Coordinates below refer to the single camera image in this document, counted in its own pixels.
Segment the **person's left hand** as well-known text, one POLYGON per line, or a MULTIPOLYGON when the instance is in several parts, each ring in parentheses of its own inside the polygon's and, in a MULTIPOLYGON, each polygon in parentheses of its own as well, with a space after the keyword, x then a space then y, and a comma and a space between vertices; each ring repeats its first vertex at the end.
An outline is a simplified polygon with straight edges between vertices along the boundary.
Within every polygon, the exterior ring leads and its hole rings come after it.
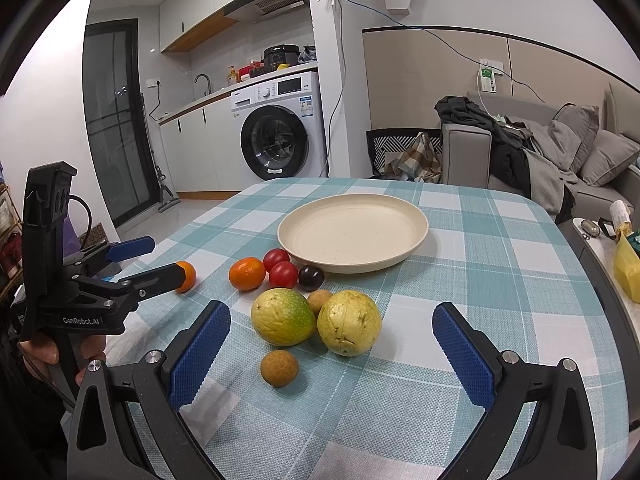
MULTIPOLYGON (((105 360, 105 335, 90 335, 85 337, 80 344, 80 352, 84 359, 105 360)), ((37 379, 51 380, 50 366, 58 364, 60 352, 53 340, 47 336, 38 335, 32 340, 20 341, 18 348, 23 353, 23 361, 27 370, 37 379)))

